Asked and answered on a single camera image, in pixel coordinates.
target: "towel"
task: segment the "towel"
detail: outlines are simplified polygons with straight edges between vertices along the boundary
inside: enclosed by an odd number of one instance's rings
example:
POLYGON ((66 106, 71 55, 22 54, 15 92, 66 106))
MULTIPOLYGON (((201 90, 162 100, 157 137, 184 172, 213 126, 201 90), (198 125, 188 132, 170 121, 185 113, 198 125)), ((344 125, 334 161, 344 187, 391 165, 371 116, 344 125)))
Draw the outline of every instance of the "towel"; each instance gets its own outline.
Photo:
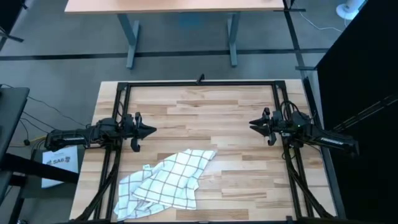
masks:
POLYGON ((215 151, 191 150, 167 157, 155 167, 144 165, 119 182, 118 220, 140 218, 169 207, 196 209, 198 179, 215 151))

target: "wooden tabletop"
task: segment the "wooden tabletop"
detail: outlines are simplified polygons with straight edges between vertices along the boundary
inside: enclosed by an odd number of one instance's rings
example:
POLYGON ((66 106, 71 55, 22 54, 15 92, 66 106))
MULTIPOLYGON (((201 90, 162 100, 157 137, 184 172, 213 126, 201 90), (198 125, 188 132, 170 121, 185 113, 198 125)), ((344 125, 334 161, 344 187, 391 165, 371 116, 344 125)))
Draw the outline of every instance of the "wooden tabletop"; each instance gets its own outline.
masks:
POLYGON ((267 11, 282 0, 69 0, 67 13, 267 11))
MULTIPOLYGON (((286 80, 286 84, 289 99, 308 113, 301 81, 286 80)), ((117 82, 101 84, 93 123, 111 117, 116 86, 117 82)), ((249 121, 259 118, 266 106, 271 111, 275 108, 270 86, 132 88, 128 113, 140 111, 143 123, 156 127, 157 131, 140 141, 141 152, 133 152, 130 140, 124 141, 118 182, 142 170, 145 164, 154 166, 186 149, 217 150, 217 154, 200 177, 195 192, 197 210, 169 208, 128 221, 264 221, 294 217, 280 137, 270 147, 266 139, 249 128, 249 121)), ((86 151, 70 218, 79 216, 97 192, 103 157, 104 149, 86 151)), ((302 157, 310 190, 335 215, 320 153, 306 146, 302 148, 302 157)), ((305 214, 301 191, 299 195, 305 214)), ((107 201, 105 196, 101 217, 107 201)))

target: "gray metal leg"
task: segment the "gray metal leg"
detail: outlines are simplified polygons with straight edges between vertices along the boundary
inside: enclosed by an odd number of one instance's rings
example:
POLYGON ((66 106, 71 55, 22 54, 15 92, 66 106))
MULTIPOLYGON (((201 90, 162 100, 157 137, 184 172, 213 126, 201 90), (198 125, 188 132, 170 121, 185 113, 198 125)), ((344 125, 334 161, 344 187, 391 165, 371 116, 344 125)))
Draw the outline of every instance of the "gray metal leg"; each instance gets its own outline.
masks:
POLYGON ((232 67, 236 67, 238 65, 238 56, 236 55, 236 34, 238 33, 240 17, 240 12, 234 12, 231 18, 228 19, 229 54, 231 56, 232 67))
POLYGON ((130 20, 127 14, 118 14, 118 19, 120 24, 122 25, 127 41, 129 42, 129 53, 127 55, 126 67, 132 69, 132 65, 134 63, 134 55, 136 54, 136 48, 138 43, 139 21, 134 21, 134 25, 131 27, 130 20))

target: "light wood grain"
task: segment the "light wood grain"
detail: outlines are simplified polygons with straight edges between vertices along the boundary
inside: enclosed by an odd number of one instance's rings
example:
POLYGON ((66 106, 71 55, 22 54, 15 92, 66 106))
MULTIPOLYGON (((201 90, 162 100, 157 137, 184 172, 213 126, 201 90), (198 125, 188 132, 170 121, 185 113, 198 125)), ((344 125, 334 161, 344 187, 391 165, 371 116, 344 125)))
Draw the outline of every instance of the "light wood grain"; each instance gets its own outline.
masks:
POLYGON ((69 0, 66 13, 267 11, 282 0, 69 0))
MULTIPOLYGON (((116 82, 101 84, 94 123, 111 116, 116 85, 116 82)), ((308 111, 301 81, 286 80, 286 85, 289 98, 308 111)), ((280 137, 270 147, 266 139, 249 129, 248 122, 259 118, 265 106, 275 107, 268 86, 133 88, 128 113, 140 111, 144 123, 158 130, 140 141, 140 153, 131 150, 129 140, 124 141, 118 180, 141 170, 145 164, 156 165, 188 148, 218 152, 200 177, 200 187, 195 192, 197 210, 170 208, 128 221, 259 221, 294 216, 280 137)), ((103 157, 102 149, 86 151, 70 218, 76 218, 94 197, 103 157)), ((310 190, 328 212, 335 214, 320 153, 306 146, 302 157, 310 190)), ((299 196, 305 214, 301 191, 299 196)), ((107 201, 106 195, 101 217, 107 201)))

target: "black metal frame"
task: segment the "black metal frame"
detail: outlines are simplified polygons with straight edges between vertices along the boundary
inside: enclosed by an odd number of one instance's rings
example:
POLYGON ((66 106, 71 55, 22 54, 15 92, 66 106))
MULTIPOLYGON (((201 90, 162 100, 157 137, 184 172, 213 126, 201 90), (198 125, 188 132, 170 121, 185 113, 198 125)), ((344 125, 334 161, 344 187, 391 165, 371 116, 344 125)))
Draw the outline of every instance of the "black metal frame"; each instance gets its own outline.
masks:
MULTIPOLYGON (((112 117, 117 119, 118 118, 118 109, 120 107, 120 101, 121 101, 121 93, 122 91, 125 91, 125 97, 124 97, 124 103, 123 103, 123 112, 122 112, 122 118, 121 121, 123 120, 123 116, 127 115, 127 109, 129 106, 129 98, 131 95, 131 88, 134 87, 148 87, 148 86, 242 86, 242 85, 267 85, 272 87, 272 94, 274 95, 274 102, 275 102, 275 108, 277 110, 280 110, 280 101, 279 101, 279 95, 278 95, 278 89, 281 90, 282 92, 282 98, 283 100, 289 100, 288 95, 287 95, 287 90, 286 90, 286 85, 285 81, 283 80, 277 80, 277 81, 216 81, 216 80, 204 80, 204 75, 201 75, 200 78, 197 81, 181 81, 181 82, 135 82, 135 83, 126 83, 126 82, 121 82, 118 83, 118 87, 116 90, 116 96, 114 100, 114 108, 113 108, 113 113, 112 117)), ((106 215, 105 215, 105 220, 110 221, 111 220, 111 215, 113 211, 113 202, 114 202, 114 196, 115 196, 115 190, 116 190, 116 185, 117 185, 117 179, 118 179, 118 169, 119 169, 119 163, 120 163, 120 157, 121 157, 121 145, 123 143, 123 140, 121 139, 120 142, 117 143, 117 145, 114 147, 113 150, 116 151, 115 159, 114 159, 114 167, 112 170, 116 170, 116 173, 113 174, 111 177, 111 183, 110 183, 110 190, 109 190, 109 197, 108 197, 108 204, 106 208, 106 215)), ((109 159, 111 155, 112 149, 110 147, 106 148, 105 152, 105 157, 104 157, 104 163, 103 163, 103 169, 101 171, 101 179, 99 182, 99 188, 104 190, 104 183, 108 180, 106 178, 106 174, 108 173, 108 167, 109 167, 109 159)), ((293 166, 292 159, 290 158, 290 152, 289 152, 289 146, 284 144, 284 153, 285 153, 285 162, 287 169, 291 169, 293 166)), ((296 160, 297 160, 297 165, 298 165, 298 174, 299 178, 301 179, 302 183, 304 186, 307 186, 307 181, 305 178, 305 173, 304 173, 304 168, 303 168, 303 162, 301 159, 301 154, 299 149, 295 149, 295 155, 296 155, 296 160)), ((299 196, 297 193, 297 187, 296 187, 296 181, 293 175, 289 174, 289 183, 290 183, 290 188, 291 188, 291 193, 292 193, 292 199, 294 203, 294 209, 295 209, 295 214, 297 218, 302 217, 302 212, 300 208, 300 202, 299 202, 299 196)), ((101 221, 100 219, 100 211, 101 211, 101 199, 99 200, 100 203, 97 203, 95 207, 95 212, 94 212, 94 220, 101 221)), ((312 210, 312 205, 307 197, 305 197, 305 206, 307 209, 307 214, 308 217, 314 217, 313 215, 313 210, 312 210)))

